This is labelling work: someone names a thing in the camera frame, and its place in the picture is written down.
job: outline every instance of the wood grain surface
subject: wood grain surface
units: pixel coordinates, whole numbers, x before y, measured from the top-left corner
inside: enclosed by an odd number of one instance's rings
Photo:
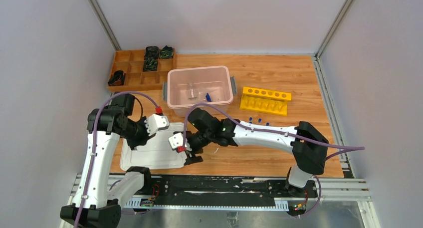
[[[184,55],[178,54],[177,68],[224,65],[231,76],[235,76],[239,93],[229,106],[228,114],[239,120],[248,121],[250,117],[257,123],[261,118],[271,126],[293,126],[299,121],[310,122],[332,143],[332,133],[326,115],[319,85],[310,56],[282,55]],[[239,109],[242,88],[244,86],[278,90],[292,93],[288,103],[288,116],[277,116]],[[168,108],[162,100],[162,91],[144,91],[163,109],[170,122],[183,122]],[[144,115],[154,113],[154,106],[144,97],[137,96],[143,102]],[[141,109],[135,105],[133,120],[138,120]],[[189,125],[189,130],[196,131]],[[111,172],[122,173],[119,167],[122,151],[122,139],[116,148]],[[328,154],[336,152],[330,148]],[[295,164],[294,157],[277,149],[242,146],[219,147],[210,144],[201,154],[204,161],[179,169],[152,170],[154,174],[183,175],[231,175],[231,176],[286,176],[289,168]],[[343,177],[340,161],[337,157],[326,162],[322,177]]]

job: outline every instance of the small blue object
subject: small blue object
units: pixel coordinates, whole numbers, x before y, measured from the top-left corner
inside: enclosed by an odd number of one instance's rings
[[[206,100],[207,102],[212,102],[212,98],[210,97],[209,93],[206,94]]]

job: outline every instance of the gray floor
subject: gray floor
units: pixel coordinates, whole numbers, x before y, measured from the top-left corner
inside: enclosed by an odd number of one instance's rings
[[[122,215],[119,228],[364,228],[356,202],[323,202],[300,220],[285,212],[152,210]]]

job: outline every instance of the yellow test tube rack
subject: yellow test tube rack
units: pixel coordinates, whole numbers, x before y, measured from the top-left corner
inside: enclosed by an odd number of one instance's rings
[[[244,87],[239,108],[241,110],[287,116],[288,102],[291,99],[292,94],[288,92]]]

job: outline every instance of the white tray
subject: white tray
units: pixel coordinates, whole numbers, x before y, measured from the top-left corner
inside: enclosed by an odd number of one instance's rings
[[[150,169],[183,167],[187,158],[186,153],[177,153],[176,150],[172,150],[168,140],[174,132],[183,130],[182,122],[171,123],[167,130],[158,131],[153,138],[147,141],[145,146],[138,146],[135,151],[131,151],[124,140],[120,168],[126,171],[130,167],[148,167]]]

